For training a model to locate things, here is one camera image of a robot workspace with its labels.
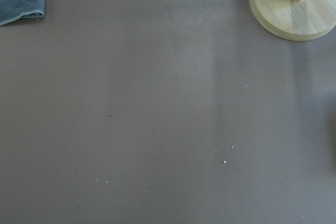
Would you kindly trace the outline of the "wooden mug tree stand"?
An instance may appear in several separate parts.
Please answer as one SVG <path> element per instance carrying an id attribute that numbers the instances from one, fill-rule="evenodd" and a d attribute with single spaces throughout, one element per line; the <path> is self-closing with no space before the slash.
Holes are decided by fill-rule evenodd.
<path id="1" fill-rule="evenodd" d="M 287 40 L 320 38 L 335 27 L 335 0 L 249 0 L 255 19 Z"/>

